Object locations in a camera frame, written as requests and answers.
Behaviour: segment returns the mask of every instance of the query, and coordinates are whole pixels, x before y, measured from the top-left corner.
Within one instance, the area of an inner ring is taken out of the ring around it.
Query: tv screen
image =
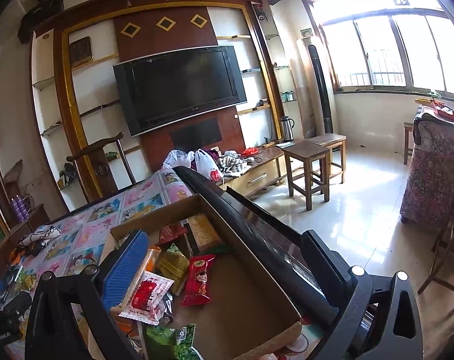
[[[113,71],[132,136],[247,101],[233,46],[164,52]]]

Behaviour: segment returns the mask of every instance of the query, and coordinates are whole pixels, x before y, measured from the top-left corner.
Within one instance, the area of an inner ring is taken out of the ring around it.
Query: drawer handle
[[[267,177],[267,173],[264,173],[263,175],[260,175],[259,177],[253,179],[252,181],[249,181],[247,184],[255,183],[256,181],[259,181],[260,179],[263,179],[263,178],[266,178],[266,177]]]

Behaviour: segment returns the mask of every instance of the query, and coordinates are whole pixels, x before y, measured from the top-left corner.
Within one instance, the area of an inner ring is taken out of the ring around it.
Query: plastic bag
[[[188,152],[188,154],[181,150],[172,150],[162,165],[162,169],[172,169],[183,165],[190,168],[190,163],[194,160],[194,152]]]
[[[195,164],[197,165],[197,172],[209,180],[219,181],[224,177],[213,158],[202,149],[195,152]]]

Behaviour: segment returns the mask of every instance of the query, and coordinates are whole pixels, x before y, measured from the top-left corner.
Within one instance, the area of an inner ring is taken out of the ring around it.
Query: diamond decoration
[[[195,24],[197,27],[202,28],[205,24],[207,24],[209,21],[207,19],[204,19],[200,15],[195,15],[192,17],[192,20],[190,20],[192,24]]]
[[[162,17],[159,22],[156,24],[157,27],[160,27],[162,30],[170,31],[176,22],[169,19],[168,17]]]
[[[120,31],[121,34],[128,36],[129,38],[133,38],[137,32],[139,32],[141,27],[135,25],[134,23],[127,23],[127,25],[124,27],[122,31]]]

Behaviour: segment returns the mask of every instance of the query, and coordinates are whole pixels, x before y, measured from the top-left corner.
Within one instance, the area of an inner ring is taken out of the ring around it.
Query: blue gripper pad
[[[100,264],[95,286],[107,311],[124,299],[148,247],[147,234],[139,229],[134,230],[120,249],[111,251]]]

